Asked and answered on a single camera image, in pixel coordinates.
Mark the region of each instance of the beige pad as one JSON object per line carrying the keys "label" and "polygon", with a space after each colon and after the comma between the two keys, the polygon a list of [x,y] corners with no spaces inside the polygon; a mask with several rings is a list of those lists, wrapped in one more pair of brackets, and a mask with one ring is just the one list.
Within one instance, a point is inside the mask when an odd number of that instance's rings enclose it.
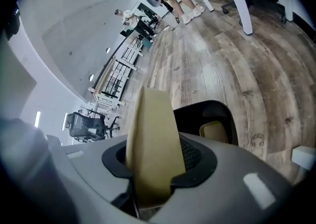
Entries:
{"label": "beige pad", "polygon": [[126,166],[133,171],[140,208],[164,204],[170,181],[185,173],[176,121],[166,92],[142,88],[126,144]]}
{"label": "beige pad", "polygon": [[228,143],[225,129],[219,121],[213,121],[201,126],[199,135],[207,139]]}

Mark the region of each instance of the white shirt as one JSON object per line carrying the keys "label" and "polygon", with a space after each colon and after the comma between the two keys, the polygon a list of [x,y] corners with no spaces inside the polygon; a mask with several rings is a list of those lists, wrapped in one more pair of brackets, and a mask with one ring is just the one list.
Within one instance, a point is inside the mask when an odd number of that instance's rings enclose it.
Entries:
{"label": "white shirt", "polygon": [[137,26],[137,23],[138,23],[137,17],[134,16],[134,17],[132,17],[131,19],[127,19],[127,18],[131,17],[132,14],[133,14],[133,13],[132,13],[132,11],[130,11],[130,10],[124,11],[124,12],[123,12],[122,22],[123,22],[123,23],[124,23],[124,22],[129,23],[130,27],[135,28],[135,27]]}

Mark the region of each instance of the black pants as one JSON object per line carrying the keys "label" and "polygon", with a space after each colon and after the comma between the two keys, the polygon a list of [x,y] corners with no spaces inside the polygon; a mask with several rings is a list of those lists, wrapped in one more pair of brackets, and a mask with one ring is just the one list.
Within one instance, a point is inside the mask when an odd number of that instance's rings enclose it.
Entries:
{"label": "black pants", "polygon": [[147,38],[148,40],[152,40],[152,38],[149,37],[149,35],[155,35],[154,31],[150,27],[148,27],[142,20],[138,20],[138,24],[134,28],[134,30],[138,32],[140,35],[142,35],[144,38]]}

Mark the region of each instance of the light fixture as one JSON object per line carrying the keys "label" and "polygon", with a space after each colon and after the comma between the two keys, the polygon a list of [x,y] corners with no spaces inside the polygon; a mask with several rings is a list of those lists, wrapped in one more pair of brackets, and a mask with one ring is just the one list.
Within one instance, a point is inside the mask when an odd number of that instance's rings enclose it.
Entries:
{"label": "light fixture", "polygon": [[67,115],[68,115],[68,113],[66,112],[65,117],[64,117],[63,127],[62,127],[61,131],[65,130]]}
{"label": "light fixture", "polygon": [[39,127],[39,123],[40,123],[40,111],[38,111],[38,112],[36,113],[34,126],[35,126],[36,128],[38,128],[38,127]]}

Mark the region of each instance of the ceiling light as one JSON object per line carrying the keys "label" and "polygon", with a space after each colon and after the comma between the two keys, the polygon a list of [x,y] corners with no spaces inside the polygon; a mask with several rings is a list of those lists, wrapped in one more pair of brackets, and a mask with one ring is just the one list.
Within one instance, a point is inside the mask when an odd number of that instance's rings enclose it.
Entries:
{"label": "ceiling light", "polygon": [[65,130],[67,115],[68,115],[68,113],[66,112],[65,117],[64,117],[63,127],[62,127],[61,131]]}
{"label": "ceiling light", "polygon": [[40,111],[38,111],[38,112],[36,113],[34,126],[35,126],[36,128],[38,128],[38,127],[39,127],[39,123],[40,123]]}

